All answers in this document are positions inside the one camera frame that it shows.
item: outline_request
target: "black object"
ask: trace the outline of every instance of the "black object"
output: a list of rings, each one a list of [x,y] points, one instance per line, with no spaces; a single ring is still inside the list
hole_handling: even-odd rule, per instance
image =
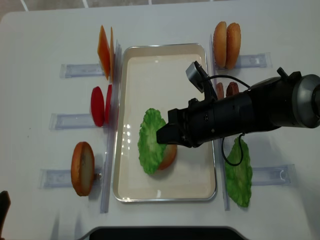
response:
[[[244,240],[234,230],[224,227],[111,227],[100,228],[90,240],[112,239],[119,236],[128,240]]]
[[[0,239],[1,239],[2,229],[5,224],[5,219],[6,219],[6,215],[9,210],[10,204],[11,204],[11,201],[10,201],[8,192],[2,191],[0,193]]]
[[[187,108],[169,110],[168,124],[156,132],[157,142],[196,148],[205,142],[240,133],[280,127],[318,127],[320,77],[301,76],[298,71],[288,76],[281,67],[277,72],[280,76],[217,100],[209,80],[222,76],[208,77],[198,62],[193,62],[186,74],[190,82],[204,92],[204,100],[193,98]]]

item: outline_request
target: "green lettuce leaf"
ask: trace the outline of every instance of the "green lettuce leaf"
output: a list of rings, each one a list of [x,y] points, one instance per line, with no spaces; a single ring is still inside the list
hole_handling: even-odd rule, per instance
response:
[[[139,160],[147,174],[154,174],[163,161],[166,144],[157,143],[157,130],[166,125],[160,111],[149,108],[143,117],[139,131]]]
[[[225,163],[226,189],[229,197],[239,206],[247,208],[251,198],[252,167],[248,145],[241,139],[243,160],[238,166]],[[241,159],[239,138],[234,140],[232,150],[227,157],[228,161],[236,164]]]

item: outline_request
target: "white tray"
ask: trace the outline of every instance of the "white tray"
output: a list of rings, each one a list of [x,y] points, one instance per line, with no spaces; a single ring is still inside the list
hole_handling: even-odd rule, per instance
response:
[[[216,192],[213,144],[178,146],[173,164],[154,175],[139,161],[140,124],[149,108],[186,108],[204,99],[188,80],[186,69],[198,61],[207,70],[206,52],[199,44],[130,47],[123,54],[122,87],[114,160],[113,192],[121,202],[209,200]]]

